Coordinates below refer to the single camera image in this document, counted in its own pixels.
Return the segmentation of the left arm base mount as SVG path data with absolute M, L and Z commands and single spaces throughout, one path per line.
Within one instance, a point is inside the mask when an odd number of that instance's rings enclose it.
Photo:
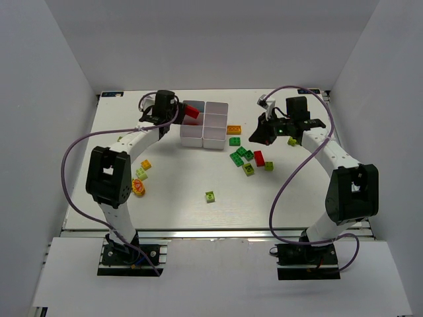
M 137 251 L 117 251 L 103 240 L 97 275 L 107 277 L 159 277 L 167 260 L 167 245 L 140 244 L 146 256 Z

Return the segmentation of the red lego brick spare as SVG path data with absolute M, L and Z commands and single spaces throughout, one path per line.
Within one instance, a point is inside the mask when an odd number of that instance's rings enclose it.
M 192 106 L 190 106 L 190 109 L 186 109 L 186 111 L 184 111 L 185 116 L 188 116 L 189 118 L 193 118 L 193 119 L 197 119 L 199 114 L 200 112 L 197 109 L 193 108 Z

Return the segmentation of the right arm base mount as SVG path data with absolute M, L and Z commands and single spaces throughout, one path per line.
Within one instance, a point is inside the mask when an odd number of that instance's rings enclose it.
M 340 279 L 334 244 L 276 244 L 269 254 L 277 259 L 280 281 L 317 281 Z

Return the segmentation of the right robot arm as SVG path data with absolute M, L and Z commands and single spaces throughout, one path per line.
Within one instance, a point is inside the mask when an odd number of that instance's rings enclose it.
M 351 157 L 332 138 L 332 129 L 320 119 L 311 118 L 306 97 L 287 98 L 284 118 L 277 117 L 273 99 L 262 95 L 258 105 L 265 111 L 258 117 L 257 128 L 249 141 L 271 145 L 277 137 L 292 137 L 310 152 L 309 158 L 316 159 L 330 178 L 325 212 L 305 230 L 300 245 L 331 244 L 353 224 L 377 214 L 378 169 Z

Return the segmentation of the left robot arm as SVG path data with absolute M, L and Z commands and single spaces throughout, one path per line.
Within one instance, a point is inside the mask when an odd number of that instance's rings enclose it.
M 95 147 L 91 152 L 85 189 L 101 208 L 110 226 L 106 240 L 113 251 L 127 258 L 139 257 L 139 238 L 128 211 L 132 192 L 132 163 L 148 147 L 169 132 L 172 124 L 182 124 L 185 117 L 196 119 L 200 111 L 179 100 L 169 90 L 149 92 L 141 97 L 142 113 L 136 127 L 109 147 Z

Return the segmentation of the teal rounded lego brick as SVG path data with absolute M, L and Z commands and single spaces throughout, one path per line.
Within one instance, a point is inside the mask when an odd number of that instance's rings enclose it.
M 190 103 L 190 105 L 197 109 L 199 112 L 203 113 L 204 112 L 204 108 L 205 108 L 205 102 L 204 101 L 199 101 L 199 100 L 194 100 Z

